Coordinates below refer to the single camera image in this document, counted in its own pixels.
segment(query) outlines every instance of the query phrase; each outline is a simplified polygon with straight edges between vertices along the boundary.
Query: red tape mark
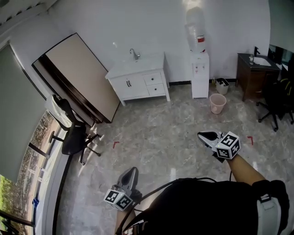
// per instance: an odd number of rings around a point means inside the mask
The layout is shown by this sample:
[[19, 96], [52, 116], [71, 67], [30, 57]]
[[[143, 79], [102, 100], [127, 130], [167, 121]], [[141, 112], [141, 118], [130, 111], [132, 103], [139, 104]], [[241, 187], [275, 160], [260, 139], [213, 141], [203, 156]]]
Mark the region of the red tape mark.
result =
[[113, 147], [112, 147], [113, 149], [114, 149], [114, 147], [115, 147], [116, 144], [119, 144], [119, 141], [115, 141], [115, 142], [113, 143]]
[[251, 139], [251, 144], [253, 145], [253, 137], [252, 136], [247, 136], [248, 139]]

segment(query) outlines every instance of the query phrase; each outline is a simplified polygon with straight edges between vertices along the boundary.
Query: faucet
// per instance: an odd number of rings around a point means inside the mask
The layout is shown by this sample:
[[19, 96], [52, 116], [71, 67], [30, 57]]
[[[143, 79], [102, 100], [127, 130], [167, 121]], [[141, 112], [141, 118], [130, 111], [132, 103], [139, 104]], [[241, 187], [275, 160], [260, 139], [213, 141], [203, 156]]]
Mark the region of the faucet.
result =
[[140, 58], [140, 54], [137, 55], [133, 48], [130, 49], [130, 54], [132, 54], [132, 51], [133, 51], [133, 54], [134, 54], [134, 59], [135, 59], [135, 61], [137, 61]]
[[254, 47], [254, 57], [256, 57], [257, 53], [260, 54], [260, 52], [258, 51], [258, 48], [255, 46]]

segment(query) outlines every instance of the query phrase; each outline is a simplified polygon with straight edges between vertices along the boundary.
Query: fiducial marker cube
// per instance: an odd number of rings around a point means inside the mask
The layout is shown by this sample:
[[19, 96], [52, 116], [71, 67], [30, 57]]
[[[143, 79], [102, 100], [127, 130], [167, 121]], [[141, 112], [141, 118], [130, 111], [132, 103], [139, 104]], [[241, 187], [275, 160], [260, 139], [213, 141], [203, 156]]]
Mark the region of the fiducial marker cube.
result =
[[225, 159], [233, 159], [240, 151], [240, 139], [237, 135], [229, 131], [216, 145], [216, 152], [218, 157]]
[[112, 189], [107, 191], [103, 200], [113, 208], [120, 211], [124, 211], [133, 202], [133, 200], [130, 199], [125, 193]]

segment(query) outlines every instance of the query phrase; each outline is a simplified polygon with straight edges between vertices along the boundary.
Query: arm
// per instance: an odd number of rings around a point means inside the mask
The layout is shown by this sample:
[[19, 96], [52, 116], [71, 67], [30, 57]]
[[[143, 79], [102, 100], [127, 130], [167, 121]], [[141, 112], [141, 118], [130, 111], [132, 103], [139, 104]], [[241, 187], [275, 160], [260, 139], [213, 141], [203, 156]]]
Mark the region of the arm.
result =
[[[124, 219], [124, 217], [126, 216], [126, 214], [129, 212], [129, 210], [125, 210], [125, 211], [118, 211], [117, 216], [116, 216], [116, 225], [115, 225], [115, 232], [118, 229], [118, 227], [120, 226], [120, 223], [122, 222], [122, 220]], [[136, 214], [134, 212], [134, 210], [131, 212], [131, 214], [129, 215], [129, 217], [127, 218], [124, 226], [123, 226], [123, 230], [125, 229], [125, 227], [136, 217]]]
[[227, 162], [237, 182], [252, 185], [254, 182], [265, 180], [258, 171], [238, 154], [232, 160], [227, 160]]

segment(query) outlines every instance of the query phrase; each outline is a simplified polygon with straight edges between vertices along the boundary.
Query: pink trash bin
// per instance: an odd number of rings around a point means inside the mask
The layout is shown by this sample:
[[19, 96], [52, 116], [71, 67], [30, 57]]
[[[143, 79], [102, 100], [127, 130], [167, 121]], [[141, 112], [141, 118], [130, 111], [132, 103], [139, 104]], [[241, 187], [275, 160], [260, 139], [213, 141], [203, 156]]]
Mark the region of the pink trash bin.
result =
[[214, 114], [219, 114], [226, 104], [226, 98], [221, 94], [212, 94], [209, 100], [210, 109]]

